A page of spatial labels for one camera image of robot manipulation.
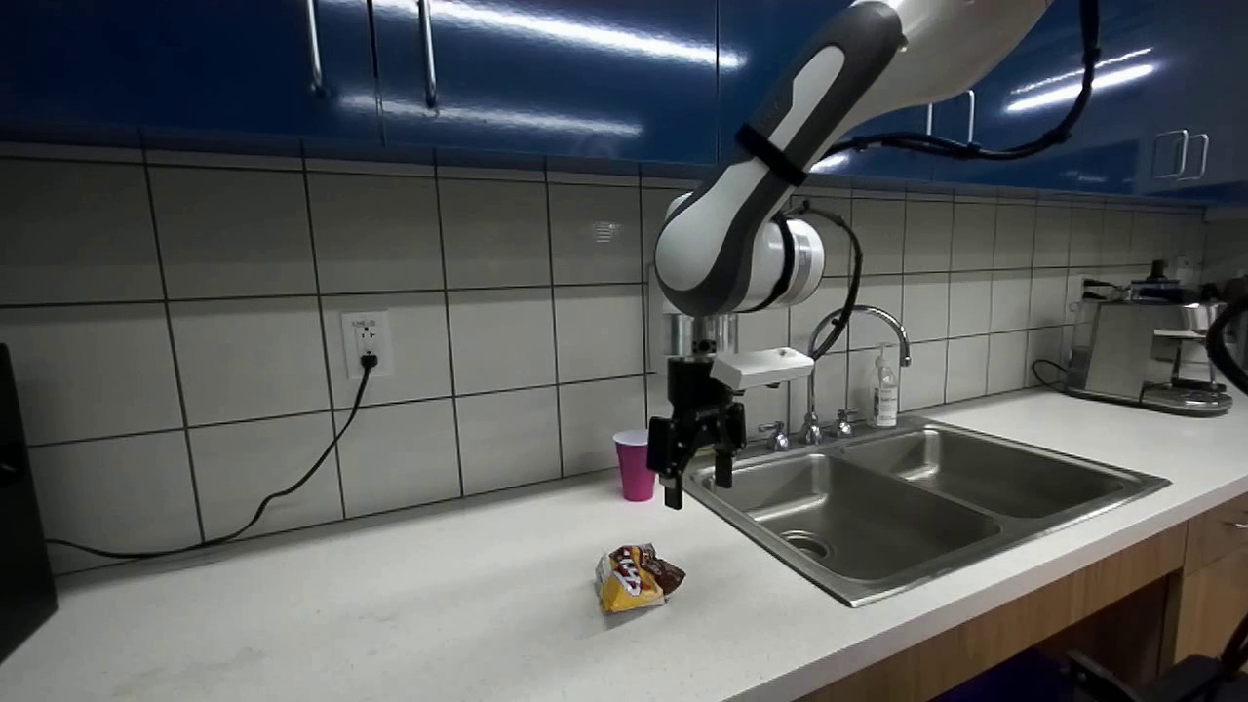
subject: food item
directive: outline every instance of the food item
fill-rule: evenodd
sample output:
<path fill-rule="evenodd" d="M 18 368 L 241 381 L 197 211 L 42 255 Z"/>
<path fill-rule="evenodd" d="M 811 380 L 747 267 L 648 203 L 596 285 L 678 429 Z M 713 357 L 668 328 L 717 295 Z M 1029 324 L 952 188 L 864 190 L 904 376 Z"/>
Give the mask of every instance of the food item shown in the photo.
<path fill-rule="evenodd" d="M 600 613 L 657 607 L 687 575 L 656 553 L 656 545 L 618 545 L 596 562 Z"/>

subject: countertop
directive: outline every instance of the countertop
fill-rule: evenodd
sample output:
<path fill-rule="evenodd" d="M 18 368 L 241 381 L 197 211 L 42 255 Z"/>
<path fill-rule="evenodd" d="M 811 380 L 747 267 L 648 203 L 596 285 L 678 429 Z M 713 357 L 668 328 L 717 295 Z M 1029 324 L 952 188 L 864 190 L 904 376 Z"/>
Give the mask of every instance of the countertop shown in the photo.
<path fill-rule="evenodd" d="M 843 607 L 692 498 L 676 516 L 612 477 L 552 484 L 70 579 L 0 698 L 796 698 L 1248 493 L 1242 397 L 1211 423 L 1059 394 L 930 419 L 1171 489 Z M 591 567 L 618 541 L 690 575 L 672 604 L 600 617 Z"/>

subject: black appliance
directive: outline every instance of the black appliance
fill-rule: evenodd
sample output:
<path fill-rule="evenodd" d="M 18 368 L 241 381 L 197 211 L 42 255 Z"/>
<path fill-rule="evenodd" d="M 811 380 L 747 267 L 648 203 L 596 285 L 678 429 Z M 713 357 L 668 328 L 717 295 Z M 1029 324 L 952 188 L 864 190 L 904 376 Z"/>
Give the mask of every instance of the black appliance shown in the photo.
<path fill-rule="evenodd" d="M 53 613 L 27 433 L 0 344 L 0 665 Z"/>

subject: cup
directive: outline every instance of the cup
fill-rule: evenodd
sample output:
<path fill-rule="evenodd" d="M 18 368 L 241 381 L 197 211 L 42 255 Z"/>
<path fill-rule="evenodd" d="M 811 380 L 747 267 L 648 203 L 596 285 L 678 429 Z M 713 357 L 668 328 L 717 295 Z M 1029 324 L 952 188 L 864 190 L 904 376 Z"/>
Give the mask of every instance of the cup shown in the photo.
<path fill-rule="evenodd" d="M 648 466 L 648 429 L 622 429 L 614 441 L 618 493 L 626 505 L 652 505 L 656 472 Z"/>

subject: black cable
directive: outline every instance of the black cable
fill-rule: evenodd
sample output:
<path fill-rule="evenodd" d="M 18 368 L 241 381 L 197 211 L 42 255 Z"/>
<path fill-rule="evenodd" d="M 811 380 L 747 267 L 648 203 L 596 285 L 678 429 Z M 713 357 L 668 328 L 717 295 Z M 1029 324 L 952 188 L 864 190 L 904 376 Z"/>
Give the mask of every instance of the black cable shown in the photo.
<path fill-rule="evenodd" d="M 237 541 L 245 529 L 252 529 L 252 526 L 263 518 L 269 505 L 276 505 L 276 498 L 286 498 L 286 494 L 296 494 L 296 493 L 323 470 L 323 461 L 339 449 L 339 441 L 344 441 L 348 429 L 356 425 L 356 414 L 360 414 L 360 405 L 361 405 L 361 389 L 367 389 L 367 381 L 370 381 L 370 376 L 375 376 L 375 368 L 378 368 L 378 357 L 360 357 L 360 368 L 361 368 L 361 380 L 360 380 L 360 385 L 356 385 L 349 414 L 348 414 L 344 429 L 323 446 L 323 453 L 312 461 L 312 470 L 306 470 L 296 484 L 287 484 L 287 489 L 282 489 L 282 493 L 269 493 L 269 494 L 258 505 L 258 511 L 252 511 L 237 529 L 219 536 L 219 540 L 208 540 L 208 541 L 196 541 L 196 545 L 179 545 L 179 549 L 98 549 L 98 545 L 70 541 L 70 540 L 42 540 L 42 541 L 46 541 L 46 545 L 63 545 L 63 549 L 80 549 L 80 553 L 93 553 L 93 557 L 130 557 L 130 562 L 196 553 L 196 549 L 214 549 L 214 545 Z"/>
<path fill-rule="evenodd" d="M 828 158 L 861 151 L 861 147 L 904 147 L 904 151 L 924 151 L 924 158 L 942 158 L 942 162 L 1025 162 L 1025 158 L 1050 151 L 1067 139 L 1071 126 L 1086 110 L 1097 63 L 1101 63 L 1101 0 L 1080 0 L 1080 46 L 1082 46 L 1082 78 L 1080 78 L 1075 100 L 1050 133 L 1042 133 L 1025 145 L 977 147 L 977 145 L 962 145 L 962 139 L 941 139 L 930 133 L 864 133 L 864 137 L 850 137 L 850 139 L 828 147 Z"/>
<path fill-rule="evenodd" d="M 828 219 L 829 225 L 838 225 L 850 240 L 850 251 L 855 251 L 846 302 L 843 302 L 843 308 L 828 312 L 815 324 L 811 344 L 808 344 L 808 357 L 824 358 L 843 340 L 843 333 L 850 328 L 850 315 L 855 315 L 855 303 L 856 303 L 856 290 L 861 290 L 861 242 L 856 242 L 855 225 L 843 216 L 815 211 L 811 198 L 804 198 L 798 216 Z"/>

